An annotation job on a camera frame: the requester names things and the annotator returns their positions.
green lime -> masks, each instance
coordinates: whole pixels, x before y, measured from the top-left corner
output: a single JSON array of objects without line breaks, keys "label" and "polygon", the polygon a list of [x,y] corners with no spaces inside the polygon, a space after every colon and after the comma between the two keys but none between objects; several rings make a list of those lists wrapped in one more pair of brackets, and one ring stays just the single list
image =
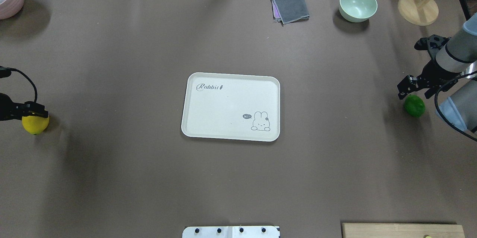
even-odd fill
[{"label": "green lime", "polygon": [[409,95],[404,101],[404,109],[413,117],[421,117],[426,110],[423,100],[417,95]]}]

gray cloth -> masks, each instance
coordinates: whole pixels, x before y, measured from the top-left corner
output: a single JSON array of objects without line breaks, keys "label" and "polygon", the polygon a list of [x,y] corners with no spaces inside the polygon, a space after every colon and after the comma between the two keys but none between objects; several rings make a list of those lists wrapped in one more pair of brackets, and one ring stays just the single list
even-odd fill
[{"label": "gray cloth", "polygon": [[273,0],[273,3],[278,9],[283,24],[310,17],[305,0]]}]

gray robot arm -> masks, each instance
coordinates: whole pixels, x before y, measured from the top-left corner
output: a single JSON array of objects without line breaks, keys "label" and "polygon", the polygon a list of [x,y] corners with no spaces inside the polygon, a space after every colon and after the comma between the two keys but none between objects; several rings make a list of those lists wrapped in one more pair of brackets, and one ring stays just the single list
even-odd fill
[{"label": "gray robot arm", "polygon": [[477,131],[477,78],[467,82],[439,106],[447,120],[461,131]]},{"label": "gray robot arm", "polygon": [[464,23],[462,29],[451,39],[432,35],[420,39],[414,46],[417,50],[427,50],[431,60],[423,68],[421,75],[414,78],[407,75],[399,84],[399,98],[422,89],[425,96],[435,95],[436,112],[452,128],[470,139],[465,133],[477,131],[477,78],[467,82],[457,92],[448,97],[440,106],[437,103],[439,92],[446,92],[459,79],[476,74],[461,75],[472,63],[477,61],[477,14]]}]

green bowl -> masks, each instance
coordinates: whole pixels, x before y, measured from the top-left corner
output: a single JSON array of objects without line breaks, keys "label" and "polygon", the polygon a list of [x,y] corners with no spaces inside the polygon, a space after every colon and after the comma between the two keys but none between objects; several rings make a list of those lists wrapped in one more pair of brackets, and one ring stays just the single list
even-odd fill
[{"label": "green bowl", "polygon": [[339,13],[350,22],[364,22],[377,10],[376,0],[339,0]]}]

rabbit cartoon drawing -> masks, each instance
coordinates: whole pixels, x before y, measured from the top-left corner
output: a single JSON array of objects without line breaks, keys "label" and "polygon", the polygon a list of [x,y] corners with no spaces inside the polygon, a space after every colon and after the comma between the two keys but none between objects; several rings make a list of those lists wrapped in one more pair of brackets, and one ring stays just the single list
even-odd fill
[{"label": "rabbit cartoon drawing", "polygon": [[252,130],[270,131],[270,121],[267,112],[255,112]]}]

